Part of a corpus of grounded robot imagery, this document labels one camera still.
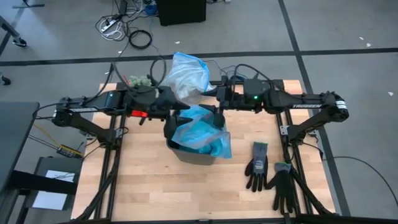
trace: black box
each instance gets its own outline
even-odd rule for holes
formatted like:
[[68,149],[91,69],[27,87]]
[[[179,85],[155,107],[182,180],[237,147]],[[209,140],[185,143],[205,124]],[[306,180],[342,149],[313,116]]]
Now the black box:
[[206,0],[156,0],[156,3],[162,26],[206,20]]

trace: wooden table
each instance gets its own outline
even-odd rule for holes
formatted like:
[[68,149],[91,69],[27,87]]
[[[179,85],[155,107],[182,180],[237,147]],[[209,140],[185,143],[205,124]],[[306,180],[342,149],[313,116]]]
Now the wooden table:
[[[288,92],[302,93],[298,80],[284,80],[284,84]],[[115,88],[116,84],[109,84],[106,90]],[[212,98],[204,103],[216,105],[216,100]],[[291,110],[291,114],[294,124],[309,117],[307,110]],[[138,118],[128,118],[126,127],[130,132],[123,138],[112,221],[281,217],[279,211],[272,209],[275,190],[256,193],[246,190],[248,177],[244,176],[244,169],[252,158],[254,141],[268,143],[268,181],[275,174],[274,163],[283,161],[275,115],[230,110],[224,115],[231,133],[233,157],[217,158],[211,166],[181,162],[165,144],[162,122],[146,121],[139,126]],[[103,113],[93,117],[93,122],[103,128],[109,127],[109,121],[110,117]],[[304,142],[316,145],[310,137]],[[89,146],[86,153],[96,146]],[[306,145],[299,149],[308,186],[333,212],[333,201],[318,151]],[[72,218],[79,216],[97,192],[103,157],[104,150],[98,149],[85,159]],[[300,190],[298,194],[302,211],[305,211]],[[103,214],[107,198],[105,195]]]

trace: plastic bag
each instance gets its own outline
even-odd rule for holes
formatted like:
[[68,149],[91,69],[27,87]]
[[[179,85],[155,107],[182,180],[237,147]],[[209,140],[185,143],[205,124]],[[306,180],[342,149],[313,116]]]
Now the plastic bag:
[[203,99],[200,93],[214,89],[209,84],[207,65],[191,55],[174,53],[173,66],[163,85],[170,86],[175,97],[186,104],[197,104]]
[[180,144],[180,150],[213,157],[229,159],[231,136],[226,126],[221,130],[213,124],[214,114],[198,105],[191,105],[189,110],[181,110],[180,116],[193,121],[177,128],[172,141]]

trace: white paper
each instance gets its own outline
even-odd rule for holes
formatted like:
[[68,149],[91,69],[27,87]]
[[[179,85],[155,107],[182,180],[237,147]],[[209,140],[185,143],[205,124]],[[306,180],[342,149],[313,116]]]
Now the white paper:
[[[48,178],[63,177],[59,180],[73,182],[75,174],[69,172],[48,170],[45,176]],[[63,205],[65,204],[65,201],[67,199],[67,196],[68,196],[67,194],[39,191],[37,193],[35,202],[33,203],[32,207],[62,210]]]

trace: glove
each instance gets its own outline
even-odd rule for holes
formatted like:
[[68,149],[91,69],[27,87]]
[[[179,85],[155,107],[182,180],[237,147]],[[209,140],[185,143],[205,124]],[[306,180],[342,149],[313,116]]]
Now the glove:
[[246,166],[244,175],[250,176],[246,188],[256,192],[262,191],[262,186],[266,186],[267,172],[268,172],[268,158],[267,158],[267,143],[254,142],[253,145],[253,159]]
[[276,174],[274,178],[266,185],[266,189],[272,189],[276,187],[276,194],[274,199],[273,209],[276,211],[280,205],[280,213],[283,215],[285,213],[285,202],[287,210],[289,213],[293,212],[293,186],[290,179],[290,170],[292,165],[286,164],[284,162],[279,162],[275,164]]

